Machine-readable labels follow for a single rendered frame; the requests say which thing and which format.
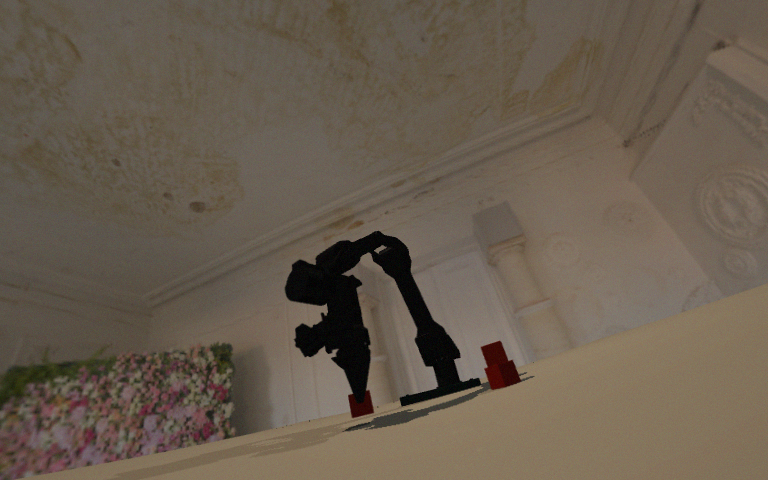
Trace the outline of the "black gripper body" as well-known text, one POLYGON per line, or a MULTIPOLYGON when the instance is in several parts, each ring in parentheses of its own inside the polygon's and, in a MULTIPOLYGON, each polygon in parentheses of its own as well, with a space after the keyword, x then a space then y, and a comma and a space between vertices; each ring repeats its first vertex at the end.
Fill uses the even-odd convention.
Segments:
POLYGON ((328 309, 327 317, 332 330, 324 337, 328 354, 352 354, 368 350, 368 328, 363 326, 361 308, 357 302, 345 302, 328 309))

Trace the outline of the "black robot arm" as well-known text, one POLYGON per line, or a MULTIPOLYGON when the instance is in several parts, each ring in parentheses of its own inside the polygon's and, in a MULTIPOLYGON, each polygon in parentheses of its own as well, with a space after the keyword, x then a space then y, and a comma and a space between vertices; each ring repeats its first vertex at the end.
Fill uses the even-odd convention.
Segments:
MULTIPOLYGON (((395 280, 406 302, 417 328, 415 343, 425 366, 434 368, 438 385, 436 389, 463 382, 459 379, 454 362, 454 359, 461 358, 460 352, 444 327, 432 319, 411 274, 409 250, 396 237, 375 231, 354 242, 338 241, 316 257, 316 265, 298 260, 292 265, 287 278, 286 296, 290 301, 303 304, 327 304, 327 309, 345 302, 359 303, 356 288, 362 282, 353 275, 341 274, 354 268, 360 257, 368 252, 373 261, 395 280), (387 248, 379 254, 374 251, 382 245, 387 248)), ((312 357, 325 347, 324 337, 332 328, 327 316, 321 313, 321 318, 312 328, 304 324, 295 328, 296 348, 304 357, 312 357)))

